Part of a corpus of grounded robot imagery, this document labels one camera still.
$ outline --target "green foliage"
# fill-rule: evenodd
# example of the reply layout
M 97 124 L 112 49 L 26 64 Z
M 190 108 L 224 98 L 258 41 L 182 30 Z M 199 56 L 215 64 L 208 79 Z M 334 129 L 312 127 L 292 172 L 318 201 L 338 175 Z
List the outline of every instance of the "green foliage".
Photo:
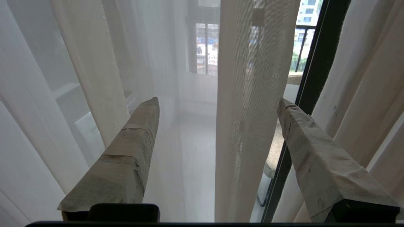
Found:
M 290 63 L 290 72 L 294 72 L 297 65 L 297 60 L 299 59 L 299 55 L 293 52 L 292 62 Z M 304 66 L 306 66 L 307 58 L 300 59 L 299 68 L 297 69 L 298 72 L 303 72 Z

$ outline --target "curtain fold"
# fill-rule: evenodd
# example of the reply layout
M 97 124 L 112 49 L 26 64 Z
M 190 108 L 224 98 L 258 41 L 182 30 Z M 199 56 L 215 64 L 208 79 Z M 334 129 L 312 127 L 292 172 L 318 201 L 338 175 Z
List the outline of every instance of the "curtain fold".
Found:
M 404 110 L 403 24 L 402 1 L 352 1 L 333 65 L 313 111 L 318 125 L 359 164 L 367 167 L 372 161 L 367 170 L 399 203 L 404 177 L 398 167 L 402 160 L 400 123 L 393 135 L 389 133 Z M 276 213 L 295 213 L 295 208 L 301 207 L 295 221 L 307 220 L 299 188 L 292 184 L 284 187 L 281 199 L 290 197 L 291 191 L 299 199 L 291 203 L 293 208 L 278 206 Z
M 67 193 L 88 165 L 9 7 L 5 1 L 0 4 L 1 101 Z
M 253 3 L 221 3 L 215 221 L 248 222 L 285 90 L 298 1 L 267 1 L 254 64 L 247 65 Z
M 52 0 L 52 10 L 105 147 L 129 118 L 101 1 Z

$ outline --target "metal railing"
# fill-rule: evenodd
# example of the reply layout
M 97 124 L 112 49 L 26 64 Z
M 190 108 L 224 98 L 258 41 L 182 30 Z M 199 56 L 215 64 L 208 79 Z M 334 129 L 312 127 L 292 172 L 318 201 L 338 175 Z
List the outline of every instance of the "metal railing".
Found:
M 301 56 L 302 56 L 304 43 L 306 42 L 307 31 L 310 29 L 316 29 L 316 27 L 313 25 L 296 25 L 296 29 L 304 29 L 304 35 L 303 35 L 302 44 L 300 46 L 299 57 L 297 58 L 295 72 L 297 72 L 297 70 L 299 69 L 299 64 L 300 64 L 300 60 L 301 60 Z

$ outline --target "glass pane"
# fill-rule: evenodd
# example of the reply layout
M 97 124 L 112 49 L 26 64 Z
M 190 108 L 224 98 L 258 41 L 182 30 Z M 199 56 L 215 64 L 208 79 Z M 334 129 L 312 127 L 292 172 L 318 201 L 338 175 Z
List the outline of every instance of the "glass pane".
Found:
M 198 74 L 206 73 L 206 27 L 196 24 L 196 70 Z
M 296 24 L 315 26 L 322 3 L 323 0 L 301 0 Z
M 290 63 L 290 72 L 296 71 L 297 62 L 299 59 L 300 49 L 303 43 L 305 30 L 304 29 L 295 29 L 295 40 L 293 42 L 293 55 L 292 62 Z
M 300 56 L 299 67 L 297 68 L 298 72 L 303 73 L 304 68 L 306 67 L 307 57 L 309 56 L 311 41 L 313 40 L 314 29 L 309 29 L 306 34 L 306 40 L 303 45 L 302 54 Z
M 208 24 L 208 74 L 217 75 L 219 25 Z

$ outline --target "beige curtain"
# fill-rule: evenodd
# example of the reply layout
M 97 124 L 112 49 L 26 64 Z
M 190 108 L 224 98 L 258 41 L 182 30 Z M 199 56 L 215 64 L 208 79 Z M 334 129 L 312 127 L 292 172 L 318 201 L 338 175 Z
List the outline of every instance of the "beige curtain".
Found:
M 248 222 L 285 90 L 299 1 L 223 0 L 216 126 L 215 221 Z M 253 20 L 261 11 L 261 25 Z M 250 35 L 257 33 L 249 57 Z
M 313 118 L 403 204 L 404 2 L 352 1 Z M 287 180 L 273 221 L 308 221 Z M 295 199 L 284 206 L 283 200 Z

